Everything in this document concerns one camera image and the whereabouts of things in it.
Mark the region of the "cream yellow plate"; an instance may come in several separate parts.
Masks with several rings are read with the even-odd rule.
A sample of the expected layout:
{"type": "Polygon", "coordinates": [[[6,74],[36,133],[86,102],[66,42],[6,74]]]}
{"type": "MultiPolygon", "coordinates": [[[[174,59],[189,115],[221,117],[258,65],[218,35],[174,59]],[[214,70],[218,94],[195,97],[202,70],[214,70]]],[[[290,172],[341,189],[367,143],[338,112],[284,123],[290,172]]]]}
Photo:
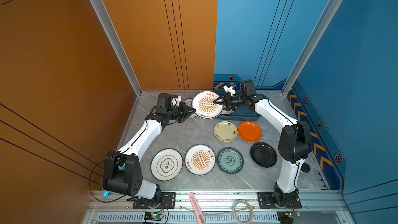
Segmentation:
{"type": "Polygon", "coordinates": [[[229,121],[221,121],[214,126],[214,135],[222,142],[232,142],[238,136],[238,129],[229,121]]]}

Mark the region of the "white flower plate back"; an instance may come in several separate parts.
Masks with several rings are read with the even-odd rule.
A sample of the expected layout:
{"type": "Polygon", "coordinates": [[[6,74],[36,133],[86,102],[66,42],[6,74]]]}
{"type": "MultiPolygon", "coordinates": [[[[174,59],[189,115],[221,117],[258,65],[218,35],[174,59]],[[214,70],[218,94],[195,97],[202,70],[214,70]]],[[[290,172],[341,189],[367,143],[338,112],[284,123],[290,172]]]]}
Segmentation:
{"type": "Polygon", "coordinates": [[[185,99],[179,103],[183,118],[189,118],[195,114],[196,109],[192,106],[192,99],[185,99]]]}

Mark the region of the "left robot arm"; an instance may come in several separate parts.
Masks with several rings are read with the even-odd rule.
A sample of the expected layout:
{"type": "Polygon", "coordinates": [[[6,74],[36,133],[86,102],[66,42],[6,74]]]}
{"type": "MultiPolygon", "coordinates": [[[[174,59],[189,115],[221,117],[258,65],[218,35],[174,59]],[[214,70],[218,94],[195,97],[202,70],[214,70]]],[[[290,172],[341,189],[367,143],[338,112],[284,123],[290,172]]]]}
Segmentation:
{"type": "Polygon", "coordinates": [[[104,161],[103,189],[135,199],[160,203],[158,184],[143,179],[140,161],[154,139],[171,120],[184,122],[196,109],[181,102],[172,107],[155,106],[145,118],[141,129],[118,151],[110,151],[104,161]]]}

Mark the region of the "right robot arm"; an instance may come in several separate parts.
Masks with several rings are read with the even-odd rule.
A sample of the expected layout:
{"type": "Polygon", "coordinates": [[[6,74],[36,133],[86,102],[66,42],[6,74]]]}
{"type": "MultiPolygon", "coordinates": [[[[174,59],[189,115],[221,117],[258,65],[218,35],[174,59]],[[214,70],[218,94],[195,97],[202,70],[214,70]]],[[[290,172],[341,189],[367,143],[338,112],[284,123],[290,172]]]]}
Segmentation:
{"type": "Polygon", "coordinates": [[[280,208],[292,206],[299,198],[297,181],[300,170],[312,152],[309,124],[285,114],[263,94],[244,93],[241,96],[232,96],[228,92],[213,100],[213,103],[228,109],[246,106],[264,117],[280,132],[278,151],[283,161],[271,202],[280,208]]]}

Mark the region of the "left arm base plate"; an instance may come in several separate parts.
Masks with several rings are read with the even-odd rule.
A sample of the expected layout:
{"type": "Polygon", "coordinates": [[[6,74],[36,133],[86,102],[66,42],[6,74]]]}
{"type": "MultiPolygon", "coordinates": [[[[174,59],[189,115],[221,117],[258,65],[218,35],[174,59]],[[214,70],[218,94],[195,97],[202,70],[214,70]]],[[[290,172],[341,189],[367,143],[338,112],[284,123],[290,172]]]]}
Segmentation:
{"type": "Polygon", "coordinates": [[[175,192],[161,192],[160,201],[155,202],[155,200],[148,200],[140,198],[133,201],[133,209],[174,209],[176,203],[176,193],[175,192]]]}

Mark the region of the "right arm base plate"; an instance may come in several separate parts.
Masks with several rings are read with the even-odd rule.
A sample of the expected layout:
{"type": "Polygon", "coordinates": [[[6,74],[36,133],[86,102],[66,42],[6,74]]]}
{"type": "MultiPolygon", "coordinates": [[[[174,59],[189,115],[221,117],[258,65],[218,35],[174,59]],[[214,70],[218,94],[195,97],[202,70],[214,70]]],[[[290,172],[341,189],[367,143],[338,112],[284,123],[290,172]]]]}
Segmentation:
{"type": "Polygon", "coordinates": [[[288,194],[279,190],[270,192],[258,192],[258,202],[261,209],[266,208],[295,208],[301,209],[302,204],[299,195],[294,191],[288,194]]]}

